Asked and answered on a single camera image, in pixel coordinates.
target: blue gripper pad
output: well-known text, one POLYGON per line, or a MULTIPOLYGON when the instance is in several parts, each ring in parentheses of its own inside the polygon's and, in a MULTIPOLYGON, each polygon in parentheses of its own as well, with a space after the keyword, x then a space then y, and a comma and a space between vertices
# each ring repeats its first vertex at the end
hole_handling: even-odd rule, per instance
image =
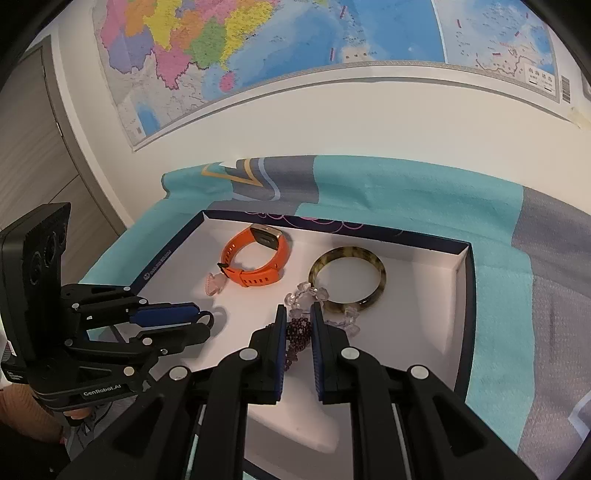
POLYGON ((199 311, 194 303, 158 303, 140 307, 129 321, 143 328, 193 323, 199 318, 199 311))

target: orange watch strap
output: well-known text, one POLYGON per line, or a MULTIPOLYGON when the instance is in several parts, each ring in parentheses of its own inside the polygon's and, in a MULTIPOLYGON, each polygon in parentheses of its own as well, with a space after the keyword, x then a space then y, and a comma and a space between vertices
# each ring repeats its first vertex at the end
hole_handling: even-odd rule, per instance
POLYGON ((220 269, 226 276, 243 287, 260 287, 270 285, 279 280, 279 270, 287 263, 290 256, 290 247, 285 240, 285 235, 278 238, 279 248, 277 253, 265 265, 256 270, 243 270, 232 268, 230 263, 236 254, 245 246, 255 242, 251 228, 246 228, 232 238, 224 247, 221 255, 220 269))

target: smartwatch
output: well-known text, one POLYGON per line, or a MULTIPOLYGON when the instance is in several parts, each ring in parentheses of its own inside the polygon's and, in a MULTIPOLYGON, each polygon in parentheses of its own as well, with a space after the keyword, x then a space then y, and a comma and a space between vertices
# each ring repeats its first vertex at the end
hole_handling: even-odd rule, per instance
POLYGON ((243 287, 263 287, 279 280, 279 270, 285 266, 289 256, 290 247, 281 230, 253 223, 226 244, 217 266, 227 278, 243 287), (254 242, 272 248, 277 253, 267 264, 256 270, 231 267, 230 263, 236 254, 254 242))

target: watch face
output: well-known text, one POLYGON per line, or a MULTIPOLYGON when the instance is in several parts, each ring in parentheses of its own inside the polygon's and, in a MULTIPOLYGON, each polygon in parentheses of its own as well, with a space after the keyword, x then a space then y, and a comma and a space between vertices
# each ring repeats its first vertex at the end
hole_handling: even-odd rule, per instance
POLYGON ((251 225, 251 232, 257 243, 273 250, 279 249, 279 237, 282 235, 280 230, 267 225, 253 223, 251 225))

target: teal blanket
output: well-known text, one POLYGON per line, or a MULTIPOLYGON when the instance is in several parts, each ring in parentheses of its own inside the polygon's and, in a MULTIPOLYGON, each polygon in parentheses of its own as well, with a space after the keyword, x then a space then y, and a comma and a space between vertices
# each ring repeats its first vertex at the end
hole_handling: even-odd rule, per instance
POLYGON ((476 270, 470 406, 540 479, 589 432, 591 218, 518 184, 407 160, 306 156, 213 163, 163 177, 154 205, 84 283, 129 285, 205 209, 381 225, 468 241, 476 270), (573 416, 575 407, 579 410, 573 416))

